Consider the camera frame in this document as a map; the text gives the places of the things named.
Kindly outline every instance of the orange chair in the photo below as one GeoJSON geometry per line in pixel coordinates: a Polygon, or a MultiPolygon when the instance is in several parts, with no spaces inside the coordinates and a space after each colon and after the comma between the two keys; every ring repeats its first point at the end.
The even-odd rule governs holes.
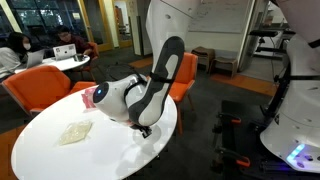
{"type": "Polygon", "coordinates": [[[178,132],[180,135],[183,133],[180,103],[183,101],[186,95],[188,96],[191,109],[194,110],[191,97],[188,91],[192,87],[193,83],[195,82],[196,73],[197,73],[197,64],[198,64],[198,56],[191,53],[184,53],[180,68],[178,70],[178,74],[169,91],[169,95],[172,97],[172,99],[174,100],[177,106],[178,132]]]}
{"type": "Polygon", "coordinates": [[[70,79],[55,66],[38,66],[10,76],[2,82],[12,98],[31,117],[76,91],[96,85],[70,79]]]}
{"type": "Polygon", "coordinates": [[[100,71],[100,73],[101,73],[102,75],[104,75],[103,72],[102,72],[102,70],[100,69],[100,67],[97,65],[97,63],[96,63],[96,61],[95,61],[95,60],[97,60],[97,59],[99,58],[98,45],[97,45],[97,43],[94,43],[94,42],[88,42],[88,44],[93,48],[94,57],[90,60],[91,62],[90,62],[90,65],[89,65],[89,66],[85,66],[85,67],[83,67],[83,68],[81,68],[81,69],[79,69],[79,70],[76,69],[75,72],[80,72],[80,73],[81,73],[81,78],[82,78],[82,80],[83,80],[83,71],[89,72],[90,75],[91,75],[91,78],[92,78],[94,81],[96,81],[96,79],[94,78],[94,76],[93,76],[93,74],[92,74],[92,69],[93,69],[93,68],[98,68],[98,70],[100,71]]]}

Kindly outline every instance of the blue light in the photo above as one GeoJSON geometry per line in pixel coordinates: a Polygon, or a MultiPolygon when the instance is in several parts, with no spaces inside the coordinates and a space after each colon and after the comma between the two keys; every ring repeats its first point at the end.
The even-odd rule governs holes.
{"type": "Polygon", "coordinates": [[[304,149],[304,147],[304,144],[300,144],[299,146],[297,146],[296,149],[294,149],[291,152],[291,154],[287,157],[287,160],[293,160],[304,149]]]}
{"type": "Polygon", "coordinates": [[[303,148],[304,148],[304,144],[300,144],[300,145],[296,148],[296,150],[301,151],[303,148]]]}

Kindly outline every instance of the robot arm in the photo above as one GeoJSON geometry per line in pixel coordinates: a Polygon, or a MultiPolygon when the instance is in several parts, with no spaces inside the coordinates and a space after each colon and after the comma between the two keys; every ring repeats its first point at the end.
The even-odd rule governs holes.
{"type": "Polygon", "coordinates": [[[309,58],[310,69],[320,72],[320,1],[318,0],[277,0],[290,28],[293,29],[312,48],[314,56],[309,58]]]}
{"type": "Polygon", "coordinates": [[[98,109],[117,122],[149,127],[164,103],[184,55],[184,39],[198,0],[151,0],[146,28],[153,50],[150,79],[139,74],[100,84],[93,94],[98,109]]]}

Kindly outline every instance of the small pink object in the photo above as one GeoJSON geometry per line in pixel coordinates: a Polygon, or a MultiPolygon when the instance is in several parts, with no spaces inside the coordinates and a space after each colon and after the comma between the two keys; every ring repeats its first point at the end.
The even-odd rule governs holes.
{"type": "Polygon", "coordinates": [[[84,91],[84,94],[81,94],[82,101],[86,105],[87,109],[96,107],[93,104],[93,99],[92,99],[92,96],[93,96],[93,93],[95,90],[96,90],[96,88],[89,88],[84,91]]]}

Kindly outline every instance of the table top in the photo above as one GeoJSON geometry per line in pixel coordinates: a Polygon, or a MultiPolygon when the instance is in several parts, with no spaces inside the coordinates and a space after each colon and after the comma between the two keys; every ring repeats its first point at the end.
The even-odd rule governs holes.
{"type": "Polygon", "coordinates": [[[138,130],[111,121],[98,109],[86,110],[81,94],[67,96],[34,118],[18,137],[12,151],[12,168],[18,179],[123,179],[135,173],[166,146],[177,122],[170,96],[152,134],[144,139],[138,130]],[[70,123],[90,120],[85,140],[60,146],[70,123]]]}
{"type": "MultiPolygon", "coordinates": [[[[42,64],[39,64],[39,66],[51,65],[51,66],[56,66],[60,71],[65,71],[65,70],[79,67],[85,64],[86,62],[88,62],[89,60],[90,60],[89,56],[85,56],[84,60],[81,62],[74,61],[73,58],[68,58],[68,59],[59,60],[59,61],[56,61],[54,58],[47,58],[47,59],[44,59],[42,61],[42,64]]],[[[24,70],[26,69],[16,69],[15,73],[17,74],[24,70]]]]}

